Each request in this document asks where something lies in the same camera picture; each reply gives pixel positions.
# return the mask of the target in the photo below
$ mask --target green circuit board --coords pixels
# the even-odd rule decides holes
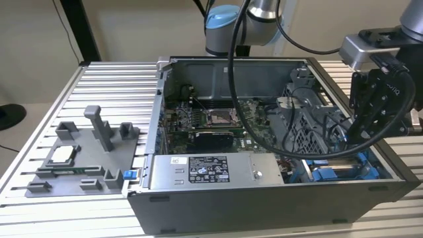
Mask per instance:
[[[268,153],[253,141],[236,117],[234,109],[192,109],[182,105],[168,112],[168,152],[169,154],[194,153],[194,138],[198,133],[228,133],[233,137],[232,146],[221,152],[250,151]],[[269,144],[276,144],[264,106],[253,100],[241,101],[241,109],[256,135]]]

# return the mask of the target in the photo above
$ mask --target aluminum table surface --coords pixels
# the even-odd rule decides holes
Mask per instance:
[[[340,61],[320,64],[349,95],[350,69]],[[101,106],[102,119],[112,126],[130,121],[141,129],[133,168],[141,167],[154,85],[154,63],[97,62],[78,68],[0,180],[0,237],[145,237],[122,195],[25,198],[23,187],[53,145],[58,122],[89,127],[82,116],[86,105]],[[423,180],[423,136],[386,142]],[[377,205],[353,224],[178,237],[421,238],[423,186],[400,201]]]

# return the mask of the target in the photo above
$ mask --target wire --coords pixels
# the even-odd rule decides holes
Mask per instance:
[[[330,51],[314,51],[314,50],[301,46],[297,42],[294,42],[294,40],[288,36],[288,34],[285,33],[285,31],[281,27],[280,18],[278,18],[278,6],[280,6],[280,0],[277,0],[277,4],[276,4],[276,16],[277,16],[276,17],[276,25],[277,25],[277,28],[278,28],[278,31],[280,31],[282,37],[289,41],[289,43],[292,45],[294,45],[297,48],[300,48],[301,50],[304,50],[305,52],[316,54],[316,55],[330,55],[330,54],[338,52],[340,48],[336,48]]]
[[[212,8],[212,2],[210,2],[210,0],[206,0],[206,3],[205,3],[205,14],[204,14],[204,35],[205,35],[205,25],[206,25],[206,19],[209,17],[210,8]]]
[[[62,19],[61,19],[61,16],[59,16],[59,13],[58,13],[58,10],[57,10],[57,6],[55,6],[54,0],[51,0],[51,2],[53,2],[53,5],[54,5],[54,10],[55,10],[55,13],[57,13],[57,16],[58,16],[58,19],[59,19],[59,23],[61,23],[61,25],[62,25],[62,27],[63,27],[63,30],[65,30],[65,32],[66,32],[67,42],[69,42],[70,49],[71,49],[71,52],[73,52],[73,55],[74,55],[74,57],[76,57],[76,61],[77,61],[77,64],[78,64],[80,60],[78,60],[78,57],[77,57],[76,52],[74,52],[74,49],[73,49],[69,32],[67,32],[67,29],[66,29],[66,27],[65,27],[63,21],[62,21]]]
[[[281,148],[286,151],[285,149],[285,140],[288,138],[288,135],[290,133],[290,130],[292,130],[292,127],[293,127],[293,120],[294,120],[294,104],[293,104],[293,100],[292,100],[292,93],[290,93],[290,107],[292,107],[292,112],[290,112],[290,119],[289,119],[289,124],[288,124],[288,127],[286,127],[286,131],[285,131],[285,134],[282,136],[282,139],[281,139]]]
[[[310,90],[310,91],[316,94],[316,91],[314,91],[312,88],[301,86],[301,87],[297,87],[297,88],[293,89],[290,95],[293,94],[293,92],[294,92],[297,89],[308,89],[308,90]],[[317,121],[314,115],[312,114],[312,111],[313,111],[313,109],[310,110],[310,113],[309,113],[310,118],[313,119],[313,121],[317,123],[318,126],[322,126],[322,123]]]
[[[346,128],[341,123],[344,123],[344,122],[348,121],[349,119],[350,119],[350,118],[346,117],[346,118],[341,119],[338,122],[336,122],[336,121],[332,119],[332,121],[334,122],[334,125],[332,125],[332,126],[329,127],[328,134],[326,134],[326,137],[325,137],[325,140],[326,140],[326,141],[329,141],[329,139],[330,139],[330,134],[332,134],[332,131],[333,131],[333,129],[334,129],[336,126],[338,126],[338,127],[340,127],[341,129],[344,129],[344,130],[348,130],[348,128]]]
[[[6,149],[6,150],[10,150],[10,151],[13,151],[13,152],[17,152],[17,153],[18,153],[18,150],[14,150],[14,149],[11,149],[11,148],[7,148],[6,146],[0,145],[0,148]]]
[[[360,152],[361,150],[366,149],[372,144],[374,144],[380,139],[382,139],[384,134],[390,130],[392,126],[402,119],[402,116],[408,109],[410,108],[410,105],[413,103],[413,98],[416,94],[416,88],[414,88],[414,83],[408,75],[406,72],[398,72],[394,76],[398,77],[398,80],[405,84],[404,87],[404,100],[400,106],[400,109],[397,111],[397,114],[393,116],[390,121],[386,123],[384,128],[361,144],[357,146],[336,152],[330,154],[297,154],[292,153],[284,150],[280,150],[270,145],[265,143],[265,141],[254,134],[248,121],[245,119],[244,112],[240,108],[238,102],[237,102],[237,95],[236,95],[236,88],[234,88],[234,79],[233,79],[233,53],[234,53],[234,47],[236,47],[236,37],[237,37],[237,31],[240,28],[241,20],[246,12],[246,7],[249,4],[250,0],[244,0],[242,5],[240,7],[238,15],[234,19],[234,25],[233,25],[233,31],[232,31],[232,36],[230,36],[230,44],[229,44],[229,51],[228,51],[228,56],[226,56],[226,74],[228,74],[228,86],[229,86],[229,91],[230,91],[230,98],[232,98],[232,103],[236,109],[237,117],[244,125],[244,128],[252,137],[252,139],[256,141],[258,145],[268,151],[285,156],[290,157],[292,159],[298,159],[298,160],[329,160],[329,159],[336,159],[344,156],[348,156],[350,154],[354,154]]]
[[[204,105],[200,103],[200,101],[196,99],[196,97],[192,97],[193,98],[193,100],[196,100],[197,101],[197,103],[200,104],[200,106],[204,108],[204,110],[205,110],[205,112],[208,113],[208,110],[206,110],[206,108],[204,107]]]
[[[198,8],[198,10],[200,10],[201,16],[205,17],[205,11],[204,11],[204,7],[202,7],[202,5],[201,5],[200,0],[192,0],[192,1],[193,1],[193,3],[196,4],[196,6],[197,6],[197,8]]]

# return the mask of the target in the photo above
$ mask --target warning label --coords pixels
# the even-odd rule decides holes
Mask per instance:
[[[229,182],[229,168],[225,156],[189,157],[190,183]]]

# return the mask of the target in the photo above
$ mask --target black pole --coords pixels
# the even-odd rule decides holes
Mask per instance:
[[[101,61],[81,0],[59,0],[84,61]]]

